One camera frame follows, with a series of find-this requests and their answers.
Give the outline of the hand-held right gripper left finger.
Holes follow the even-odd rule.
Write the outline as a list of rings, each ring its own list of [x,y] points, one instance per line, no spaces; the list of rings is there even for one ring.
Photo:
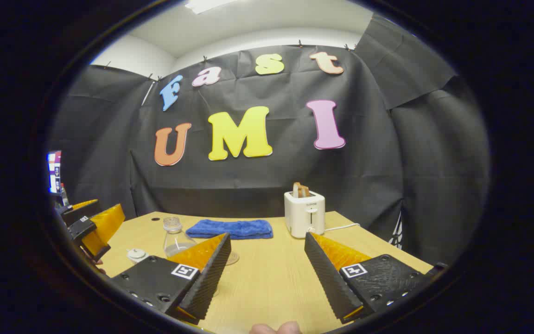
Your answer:
[[[205,319],[231,254],[221,233],[178,254],[148,256],[110,281],[156,311],[197,324]]]

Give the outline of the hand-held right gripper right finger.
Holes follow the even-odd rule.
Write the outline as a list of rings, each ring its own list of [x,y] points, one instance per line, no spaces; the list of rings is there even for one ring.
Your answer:
[[[448,266],[421,273],[390,254],[369,257],[332,239],[308,232],[305,253],[342,324],[369,317],[415,295]]]

